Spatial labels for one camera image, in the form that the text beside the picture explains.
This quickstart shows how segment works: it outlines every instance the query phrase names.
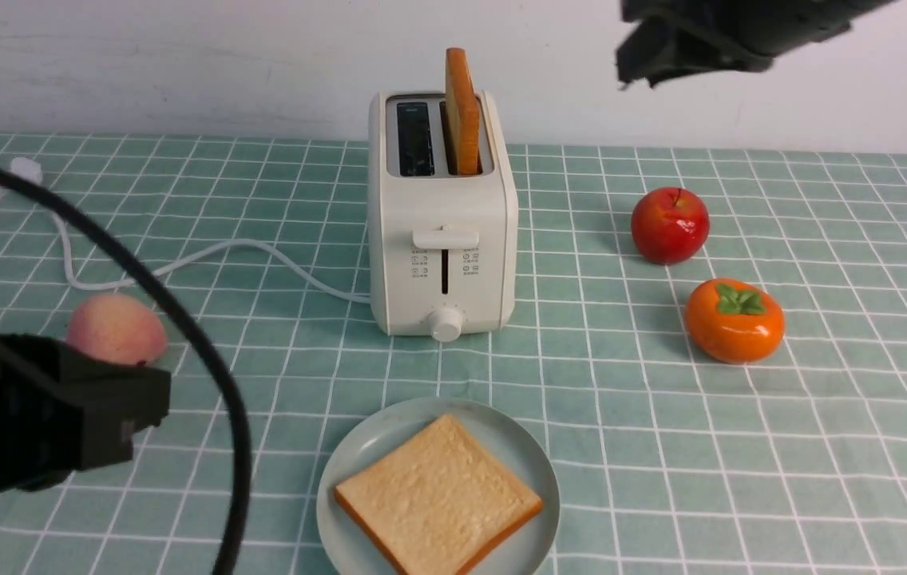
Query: white bread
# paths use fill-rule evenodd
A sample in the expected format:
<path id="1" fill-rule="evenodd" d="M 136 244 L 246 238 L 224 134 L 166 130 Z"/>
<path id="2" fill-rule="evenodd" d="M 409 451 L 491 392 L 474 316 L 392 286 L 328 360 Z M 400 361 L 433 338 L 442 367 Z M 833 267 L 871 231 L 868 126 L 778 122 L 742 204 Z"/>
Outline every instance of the white bread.
<path id="1" fill-rule="evenodd" d="M 401 575 L 468 573 L 542 510 L 540 496 L 449 414 L 334 494 Z"/>
<path id="2" fill-rule="evenodd" d="M 446 117 L 459 176 L 479 173 L 478 129 L 481 119 L 464 48 L 446 49 Z"/>

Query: light blue plate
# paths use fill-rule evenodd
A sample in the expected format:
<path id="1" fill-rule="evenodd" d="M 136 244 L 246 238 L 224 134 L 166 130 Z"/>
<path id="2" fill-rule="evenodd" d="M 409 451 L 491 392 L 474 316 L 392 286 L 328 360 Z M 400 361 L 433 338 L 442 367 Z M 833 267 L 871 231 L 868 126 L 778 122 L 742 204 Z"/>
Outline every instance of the light blue plate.
<path id="1" fill-rule="evenodd" d="M 453 414 L 505 466 L 542 498 L 542 512 L 509 536 L 472 575 L 531 575 L 553 547 L 560 526 L 560 488 L 548 456 L 518 422 L 500 411 L 465 399 L 429 397 L 391 405 L 361 422 L 326 463 L 315 503 L 319 536 L 341 575 L 395 573 L 365 532 L 333 498 L 344 479 L 379 461 L 443 414 Z"/>

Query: white wall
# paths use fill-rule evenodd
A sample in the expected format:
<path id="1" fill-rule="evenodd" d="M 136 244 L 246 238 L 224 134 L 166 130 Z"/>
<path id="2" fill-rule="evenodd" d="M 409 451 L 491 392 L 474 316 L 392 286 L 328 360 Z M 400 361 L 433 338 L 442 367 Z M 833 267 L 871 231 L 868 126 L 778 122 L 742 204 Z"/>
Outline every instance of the white wall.
<path id="1" fill-rule="evenodd" d="M 618 0 L 0 0 L 0 130 L 363 139 L 458 45 L 510 141 L 907 152 L 906 0 L 764 75 L 620 92 L 628 29 Z"/>

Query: toaster knob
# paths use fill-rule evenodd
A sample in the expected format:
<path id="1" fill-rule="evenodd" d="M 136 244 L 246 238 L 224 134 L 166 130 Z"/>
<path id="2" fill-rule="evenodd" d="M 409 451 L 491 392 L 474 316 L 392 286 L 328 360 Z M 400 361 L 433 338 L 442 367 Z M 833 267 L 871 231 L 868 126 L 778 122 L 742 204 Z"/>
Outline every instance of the toaster knob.
<path id="1" fill-rule="evenodd" d="M 461 324 L 464 317 L 457 310 L 443 308 L 437 309 L 429 315 L 429 331 L 432 339 L 438 342 L 453 342 L 461 336 Z"/>

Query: orange persimmon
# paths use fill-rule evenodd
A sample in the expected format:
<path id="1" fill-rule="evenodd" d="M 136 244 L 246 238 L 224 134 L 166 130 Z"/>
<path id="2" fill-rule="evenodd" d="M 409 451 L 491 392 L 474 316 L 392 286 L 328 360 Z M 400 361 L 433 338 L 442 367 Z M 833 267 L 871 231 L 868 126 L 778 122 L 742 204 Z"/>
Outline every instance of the orange persimmon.
<path id="1" fill-rule="evenodd" d="M 783 310 L 763 290 L 728 277 L 704 281 L 684 310 L 688 334 L 723 363 L 753 363 L 783 339 Z"/>

